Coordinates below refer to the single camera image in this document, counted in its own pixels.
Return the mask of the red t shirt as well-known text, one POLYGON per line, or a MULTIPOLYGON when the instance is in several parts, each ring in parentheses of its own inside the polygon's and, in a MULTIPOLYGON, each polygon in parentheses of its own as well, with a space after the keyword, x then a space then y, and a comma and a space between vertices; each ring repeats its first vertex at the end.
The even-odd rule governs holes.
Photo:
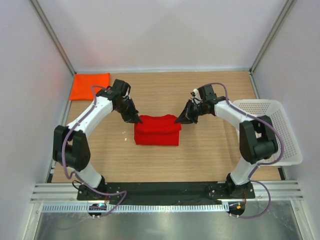
POLYGON ((172 114, 163 116, 140 115, 142 123, 134 125, 134 141, 144 146, 178 146, 180 143, 180 123, 172 114))

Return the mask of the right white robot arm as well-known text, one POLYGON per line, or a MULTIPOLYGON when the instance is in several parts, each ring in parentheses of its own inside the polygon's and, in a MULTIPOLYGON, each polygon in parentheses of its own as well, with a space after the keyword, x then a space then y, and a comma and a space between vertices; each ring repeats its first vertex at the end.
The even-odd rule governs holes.
POLYGON ((253 173, 264 160, 278 152, 280 136, 270 117, 255 116, 235 106, 227 95, 217 96, 211 83, 191 92, 182 113, 175 123, 197 124, 203 115, 219 117, 239 132, 240 160, 226 177, 225 192, 231 198, 240 198, 248 188, 253 173))

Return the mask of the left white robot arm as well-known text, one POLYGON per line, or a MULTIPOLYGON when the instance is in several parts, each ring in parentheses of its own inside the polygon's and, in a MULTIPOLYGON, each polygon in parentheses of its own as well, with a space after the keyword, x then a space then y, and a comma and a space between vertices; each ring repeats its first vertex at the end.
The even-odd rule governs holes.
POLYGON ((104 177, 90 162, 91 152, 88 138, 98 124, 109 114, 118 112, 123 121, 141 123, 139 112, 130 96, 131 86, 116 79, 113 85, 93 85, 93 101, 88 108, 66 126, 58 125, 53 133, 52 158, 63 167, 67 179, 77 179, 88 188, 88 194, 95 200, 108 196, 104 177))

